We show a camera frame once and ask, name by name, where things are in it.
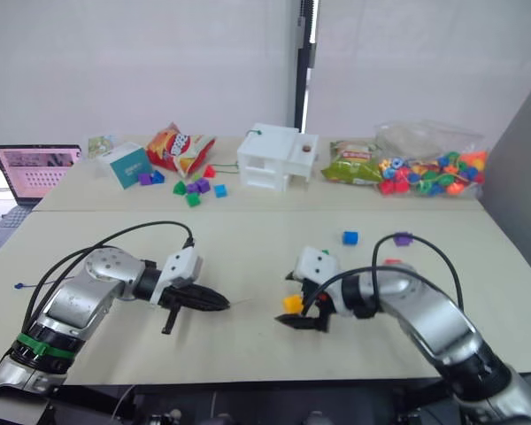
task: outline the robotic arm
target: robotic arm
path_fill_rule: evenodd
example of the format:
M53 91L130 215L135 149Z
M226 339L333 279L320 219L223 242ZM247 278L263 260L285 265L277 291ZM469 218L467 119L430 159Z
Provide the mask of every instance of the robotic arm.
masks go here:
M405 334L436 368L454 399L475 422L527 418L531 421L531 388L505 365L457 306L441 291L401 269L379 271L381 310L394 316ZM338 260L322 251L304 248L288 278L303 285L309 297L322 283L341 272ZM370 274L355 274L326 288L316 300L319 317L283 314L277 318L292 328L327 331L330 314L363 318L358 307L373 297Z
M162 270L157 270L154 262L136 259L118 248L92 251L81 272L59 287L0 362L0 390L7 387L50 395L65 381L76 355L109 312L114 298L137 298L169 309L162 330L166 334L182 306L207 312L228 309L225 297L194 284L202 262L194 246L170 255ZM8 410L16 409L19 404L1 402L0 418L10 418Z

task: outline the table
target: table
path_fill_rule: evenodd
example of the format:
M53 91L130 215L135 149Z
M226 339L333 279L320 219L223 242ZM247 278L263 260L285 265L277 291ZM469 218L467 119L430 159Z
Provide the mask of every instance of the table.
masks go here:
M148 136L126 136L125 141L146 145ZM328 142L321 139L317 147L319 160L313 167L309 184L294 178L288 191L276 192L254 187L245 188L236 174L217 174L212 184L227 185L228 196L217 199L212 193L202 196L197 211L418 211L418 210L482 210L474 199L383 197L371 187L358 187L327 182L320 169L328 162ZM219 137L209 151L208 162L233 164L242 138ZM34 211L191 211L185 199L172 193L179 180L177 173L158 167L165 184L140 186L123 190L103 172L95 160L82 160L65 176Z
M226 295L226 312L181 311L170 336L167 312L144 302L116 301L69 371L70 384L224 383L435 376L390 317L334 317L328 334L295 331L273 320L281 299L298 291L284 276L306 244L329 249L343 267L369 263L381 236L409 230L443 248L457 267L466 313L494 351L520 372L531 371L531 268L484 211L212 211L32 213L0 251L0 356L19 332L30 290L55 261L124 227L180 220L192 227L204 257L199 283ZM360 245L343 246L344 229ZM114 242L159 265L180 249L175 228L146 228ZM381 249L402 258L443 288L447 267L424 246Z

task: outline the white curtain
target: white curtain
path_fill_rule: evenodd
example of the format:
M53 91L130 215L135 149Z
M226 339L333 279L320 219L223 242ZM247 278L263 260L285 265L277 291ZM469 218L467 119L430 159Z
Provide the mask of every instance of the white curtain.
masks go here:
M531 0L322 0L307 133L444 121L497 142L531 90Z
M0 143L292 125L297 1L0 0Z

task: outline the laptop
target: laptop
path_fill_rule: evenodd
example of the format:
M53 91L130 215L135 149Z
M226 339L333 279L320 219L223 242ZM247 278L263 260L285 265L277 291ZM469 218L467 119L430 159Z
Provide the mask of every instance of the laptop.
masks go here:
M0 145L0 169L18 204L0 221L0 247L80 158L76 144Z

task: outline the laptop screen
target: laptop screen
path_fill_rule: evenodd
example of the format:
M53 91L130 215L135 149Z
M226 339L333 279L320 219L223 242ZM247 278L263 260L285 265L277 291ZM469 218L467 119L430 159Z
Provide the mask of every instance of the laptop screen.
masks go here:
M39 202L81 158L78 145L4 145L0 164L19 203Z

